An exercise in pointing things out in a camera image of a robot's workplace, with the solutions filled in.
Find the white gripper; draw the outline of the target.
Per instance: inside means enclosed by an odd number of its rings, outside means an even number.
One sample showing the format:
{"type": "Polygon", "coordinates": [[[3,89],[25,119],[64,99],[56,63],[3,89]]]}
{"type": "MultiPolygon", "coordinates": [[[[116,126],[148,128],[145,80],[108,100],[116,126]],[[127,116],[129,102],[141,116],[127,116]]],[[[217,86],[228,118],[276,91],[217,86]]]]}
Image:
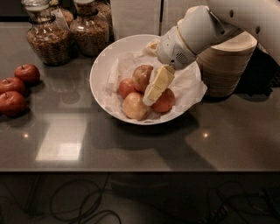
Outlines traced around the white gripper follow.
{"type": "Polygon", "coordinates": [[[157,55],[162,64],[168,64],[161,65],[152,72],[150,83],[145,89],[143,103],[151,106],[172,83],[175,70],[185,69],[196,60],[196,56],[184,43],[177,26],[173,26],[159,40],[151,41],[143,49],[143,53],[148,56],[157,55]]]}

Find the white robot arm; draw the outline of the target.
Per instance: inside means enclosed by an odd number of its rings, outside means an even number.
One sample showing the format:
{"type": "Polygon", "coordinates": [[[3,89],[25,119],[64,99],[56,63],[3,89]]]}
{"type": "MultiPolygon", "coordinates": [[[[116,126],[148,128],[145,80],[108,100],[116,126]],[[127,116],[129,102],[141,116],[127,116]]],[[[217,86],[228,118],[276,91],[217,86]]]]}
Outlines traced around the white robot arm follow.
{"type": "Polygon", "coordinates": [[[278,0],[206,0],[185,14],[165,35],[147,45],[143,52],[161,66],[150,77],[143,96],[147,106],[155,103],[169,87],[174,74],[192,64],[210,46],[221,44],[241,32],[251,34],[280,64],[280,2],[278,0]]]}

